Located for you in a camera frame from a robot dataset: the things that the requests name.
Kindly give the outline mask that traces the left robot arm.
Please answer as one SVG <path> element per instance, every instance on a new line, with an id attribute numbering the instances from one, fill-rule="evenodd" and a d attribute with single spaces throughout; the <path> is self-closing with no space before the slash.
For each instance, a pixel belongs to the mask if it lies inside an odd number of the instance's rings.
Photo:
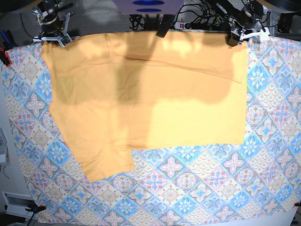
<path id="1" fill-rule="evenodd" d="M 269 40 L 269 29 L 260 21 L 267 12 L 259 2 L 248 0 L 237 16 L 229 16 L 230 30 L 225 37 L 226 43 L 234 47 L 255 36 L 258 36 L 260 41 Z"/>

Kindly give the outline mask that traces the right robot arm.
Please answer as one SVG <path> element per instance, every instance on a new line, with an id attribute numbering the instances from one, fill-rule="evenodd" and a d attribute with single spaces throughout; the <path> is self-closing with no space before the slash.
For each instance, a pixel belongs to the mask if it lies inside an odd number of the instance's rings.
<path id="1" fill-rule="evenodd" d="M 56 42 L 61 47 L 71 42 L 71 37 L 67 33 L 70 17 L 74 14 L 65 12 L 73 6 L 72 3 L 61 6 L 61 0 L 43 0 L 32 8 L 37 23 L 41 31 L 33 37 L 34 42 Z"/>

